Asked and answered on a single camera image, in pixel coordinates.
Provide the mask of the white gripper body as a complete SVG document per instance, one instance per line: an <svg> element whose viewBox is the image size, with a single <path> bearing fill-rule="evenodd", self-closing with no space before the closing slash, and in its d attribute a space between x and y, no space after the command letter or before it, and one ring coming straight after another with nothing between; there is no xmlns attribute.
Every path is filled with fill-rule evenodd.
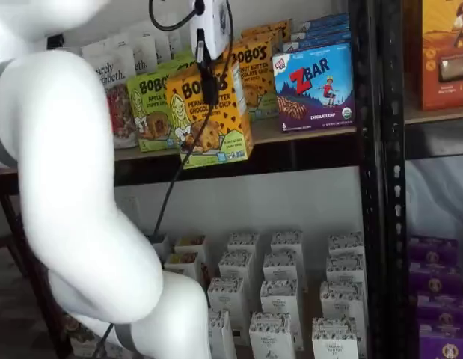
<svg viewBox="0 0 463 359"><path fill-rule="evenodd" d="M194 11L191 18L191 47L197 62L218 59L230 43L230 15L228 1L190 1Z"/></svg>

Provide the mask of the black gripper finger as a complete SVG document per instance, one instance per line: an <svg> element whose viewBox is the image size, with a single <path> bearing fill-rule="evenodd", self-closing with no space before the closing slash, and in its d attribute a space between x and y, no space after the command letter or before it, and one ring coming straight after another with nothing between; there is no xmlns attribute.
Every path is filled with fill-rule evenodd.
<svg viewBox="0 0 463 359"><path fill-rule="evenodd" d="M206 46L204 30L198 28L196 35L195 60L200 71L203 101L205 103L217 103L217 79L214 74L213 61Z"/></svg>

